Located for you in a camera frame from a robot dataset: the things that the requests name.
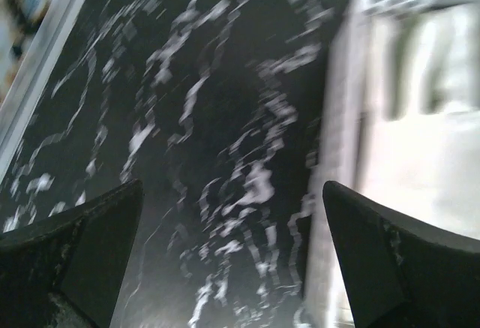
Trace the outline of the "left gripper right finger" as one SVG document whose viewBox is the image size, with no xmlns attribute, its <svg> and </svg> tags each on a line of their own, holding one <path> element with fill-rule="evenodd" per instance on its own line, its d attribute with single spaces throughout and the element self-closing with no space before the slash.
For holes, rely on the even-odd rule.
<svg viewBox="0 0 480 328">
<path fill-rule="evenodd" d="M 336 181 L 324 184 L 322 199 L 355 326 L 479 326 L 477 239 Z"/>
</svg>

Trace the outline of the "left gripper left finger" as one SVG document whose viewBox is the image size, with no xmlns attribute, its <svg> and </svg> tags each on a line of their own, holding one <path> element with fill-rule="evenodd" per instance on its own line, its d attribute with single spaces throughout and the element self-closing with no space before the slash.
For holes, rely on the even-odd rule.
<svg viewBox="0 0 480 328">
<path fill-rule="evenodd" d="M 1 326 L 108 327 L 143 208 L 131 180 L 1 234 Z"/>
</svg>

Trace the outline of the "white plastic storage basket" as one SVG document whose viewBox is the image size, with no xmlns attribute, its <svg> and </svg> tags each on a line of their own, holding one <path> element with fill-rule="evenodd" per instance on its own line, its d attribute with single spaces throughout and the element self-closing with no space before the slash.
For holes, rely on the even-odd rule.
<svg viewBox="0 0 480 328">
<path fill-rule="evenodd" d="M 372 21 L 376 17 L 404 19 L 414 14 L 465 4 L 479 6 L 479 0 L 348 1 L 344 20 L 329 50 L 319 166 L 314 184 L 316 209 L 307 262 L 305 304 L 319 327 L 357 327 L 329 229 L 323 186 L 327 181 L 336 181 L 362 195 L 356 190 L 355 183 L 359 167 L 359 139 L 365 120 L 362 107 Z"/>
</svg>

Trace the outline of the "white glove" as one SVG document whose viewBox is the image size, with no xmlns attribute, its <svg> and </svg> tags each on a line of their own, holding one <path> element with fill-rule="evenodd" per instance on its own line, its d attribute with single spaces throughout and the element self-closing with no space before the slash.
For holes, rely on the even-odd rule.
<svg viewBox="0 0 480 328">
<path fill-rule="evenodd" d="M 376 17 L 355 189 L 479 237 L 479 6 Z"/>
</svg>

